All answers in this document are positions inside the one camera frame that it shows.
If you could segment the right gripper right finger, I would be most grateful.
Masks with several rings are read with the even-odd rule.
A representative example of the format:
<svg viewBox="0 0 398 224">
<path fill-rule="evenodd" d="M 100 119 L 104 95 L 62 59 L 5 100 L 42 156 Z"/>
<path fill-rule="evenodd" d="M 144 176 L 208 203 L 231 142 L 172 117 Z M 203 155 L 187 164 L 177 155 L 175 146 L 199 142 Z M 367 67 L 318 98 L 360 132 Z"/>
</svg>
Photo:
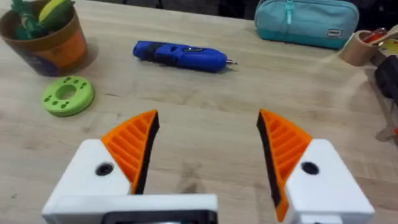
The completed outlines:
<svg viewBox="0 0 398 224">
<path fill-rule="evenodd" d="M 257 123 L 278 223 L 369 223 L 375 214 L 327 139 L 268 110 Z"/>
</svg>

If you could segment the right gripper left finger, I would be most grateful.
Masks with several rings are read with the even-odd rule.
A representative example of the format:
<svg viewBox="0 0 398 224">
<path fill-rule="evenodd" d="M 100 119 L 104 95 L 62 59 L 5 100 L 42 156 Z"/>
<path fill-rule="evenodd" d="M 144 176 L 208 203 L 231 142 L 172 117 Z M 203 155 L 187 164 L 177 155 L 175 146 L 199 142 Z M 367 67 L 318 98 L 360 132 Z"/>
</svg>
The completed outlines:
<svg viewBox="0 0 398 224">
<path fill-rule="evenodd" d="M 159 127 L 157 110 L 150 110 L 119 124 L 102 138 L 84 140 L 52 195 L 142 194 Z"/>
</svg>

